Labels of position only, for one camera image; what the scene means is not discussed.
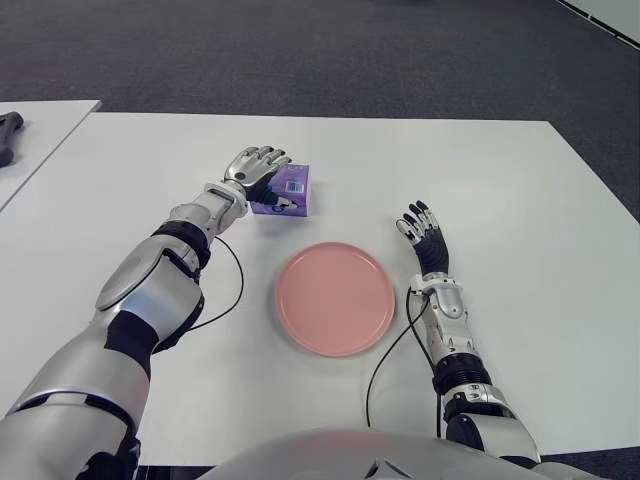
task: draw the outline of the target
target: black cable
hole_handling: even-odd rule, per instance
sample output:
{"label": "black cable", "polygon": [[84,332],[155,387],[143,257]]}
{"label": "black cable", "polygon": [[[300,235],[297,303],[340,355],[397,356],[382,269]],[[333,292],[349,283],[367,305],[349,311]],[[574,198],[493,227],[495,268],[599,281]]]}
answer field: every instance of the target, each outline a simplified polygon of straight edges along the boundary
{"label": "black cable", "polygon": [[[416,327],[414,326],[413,323],[411,323],[411,313],[409,312],[409,299],[411,298],[411,289],[409,288],[407,290],[407,300],[405,302],[405,306],[407,307],[407,318],[409,319],[409,326],[411,327],[411,330],[413,331],[413,336],[416,337],[416,341],[418,342],[418,345],[420,345],[420,348],[422,349],[422,353],[424,353],[424,356],[427,358],[427,362],[429,362],[429,366],[431,367],[431,371],[434,371],[434,366],[433,366],[433,360],[431,360],[431,356],[429,355],[429,352],[427,351],[427,347],[424,346],[424,343],[422,342],[422,339],[420,338],[420,336],[418,335],[418,331],[416,330]],[[442,432],[441,432],[441,427],[440,427],[440,416],[442,415],[442,397],[440,396],[440,394],[438,394],[438,397],[436,399],[436,437],[438,438],[442,438]]]}
{"label": "black cable", "polygon": [[187,330],[187,332],[193,332],[194,330],[196,330],[196,329],[198,329],[200,327],[204,327],[205,325],[209,325],[210,323],[215,322],[216,320],[224,317],[227,313],[229,313],[231,310],[236,308],[236,305],[238,305],[238,303],[240,303],[240,299],[242,298],[242,292],[244,292],[244,272],[242,270],[242,265],[240,264],[240,260],[238,260],[238,256],[235,254],[235,252],[233,251],[233,249],[229,246],[229,244],[227,242],[222,240],[220,237],[215,237],[215,239],[218,240],[220,243],[222,243],[225,247],[227,247],[227,250],[229,250],[229,253],[231,253],[231,255],[233,256],[234,260],[236,261],[236,264],[238,265],[238,270],[240,271],[240,293],[238,293],[238,298],[236,298],[236,301],[233,302],[233,305],[231,305],[229,308],[227,308],[220,315],[217,315],[217,316],[213,317],[211,320],[207,320],[206,322],[200,323],[198,325],[194,325],[189,330]]}
{"label": "black cable", "polygon": [[431,356],[429,355],[429,352],[427,352],[427,347],[424,346],[424,343],[422,342],[422,339],[420,338],[420,336],[418,335],[418,331],[416,330],[416,327],[414,326],[413,323],[411,323],[411,312],[409,311],[409,300],[411,299],[411,288],[409,288],[407,290],[407,298],[405,300],[405,307],[407,310],[407,320],[409,321],[409,327],[411,327],[411,331],[413,332],[413,336],[416,337],[416,341],[418,342],[418,345],[420,345],[420,348],[422,349],[422,353],[424,353],[425,358],[427,359],[427,362],[429,362],[429,366],[431,367],[431,371],[434,371],[434,366],[433,366],[433,361],[431,360]]}
{"label": "black cable", "polygon": [[376,365],[376,368],[373,370],[373,373],[371,374],[371,378],[369,379],[369,386],[367,387],[367,396],[365,400],[365,414],[367,417],[367,427],[371,427],[371,417],[369,415],[369,397],[371,395],[371,387],[373,386],[373,380],[376,378],[376,373],[378,373],[378,370],[380,370],[382,363],[389,356],[389,354],[391,353],[391,350],[394,349],[394,347],[398,344],[400,339],[404,337],[404,334],[409,331],[409,329],[413,326],[413,324],[418,321],[418,319],[422,316],[424,311],[427,309],[428,305],[429,305],[429,301],[426,301],[424,306],[422,307],[422,310],[420,310],[420,313],[413,320],[411,320],[411,317],[409,317],[409,326],[405,328],[400,335],[398,335],[398,338],[394,340],[394,342],[391,344],[391,346],[387,349],[385,354],[382,356],[382,358],[378,362],[378,365]]}

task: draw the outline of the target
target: robot forearm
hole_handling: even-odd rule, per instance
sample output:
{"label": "robot forearm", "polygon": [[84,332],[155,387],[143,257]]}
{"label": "robot forearm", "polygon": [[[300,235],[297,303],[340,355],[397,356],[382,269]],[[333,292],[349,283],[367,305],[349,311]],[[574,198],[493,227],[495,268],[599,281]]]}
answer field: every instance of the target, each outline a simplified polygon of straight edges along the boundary
{"label": "robot forearm", "polygon": [[422,202],[409,208],[415,217],[405,214],[397,226],[420,261],[422,275],[412,279],[410,288],[428,302],[422,315],[426,349],[433,387],[442,397],[447,439],[495,457],[539,463],[535,442],[492,384],[475,348],[462,288],[448,275],[449,254],[435,216]]}
{"label": "robot forearm", "polygon": [[290,161],[283,153],[241,152],[224,183],[208,184],[193,202],[175,207],[125,258],[98,295],[89,326],[45,364],[0,421],[0,478],[133,473],[150,357],[197,320],[204,305],[198,280],[213,238],[246,213],[247,198],[260,193],[255,182],[266,188]]}

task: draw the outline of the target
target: gray carpet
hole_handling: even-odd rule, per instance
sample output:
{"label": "gray carpet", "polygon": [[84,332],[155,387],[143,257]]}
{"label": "gray carpet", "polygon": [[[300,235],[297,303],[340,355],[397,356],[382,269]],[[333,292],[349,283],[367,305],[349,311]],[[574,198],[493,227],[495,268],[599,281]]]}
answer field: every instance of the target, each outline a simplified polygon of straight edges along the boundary
{"label": "gray carpet", "polygon": [[553,0],[0,0],[0,32],[0,100],[548,120],[640,218],[640,55]]}

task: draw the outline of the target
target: tissue box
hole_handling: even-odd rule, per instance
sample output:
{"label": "tissue box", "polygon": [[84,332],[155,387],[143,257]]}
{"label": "tissue box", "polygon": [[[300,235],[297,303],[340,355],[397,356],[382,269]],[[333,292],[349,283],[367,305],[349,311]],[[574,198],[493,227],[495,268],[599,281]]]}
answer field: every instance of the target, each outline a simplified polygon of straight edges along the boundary
{"label": "tissue box", "polygon": [[293,217],[309,215],[309,165],[284,165],[269,182],[269,189],[278,196],[291,200],[298,207],[281,209],[274,205],[250,202],[253,213]]}

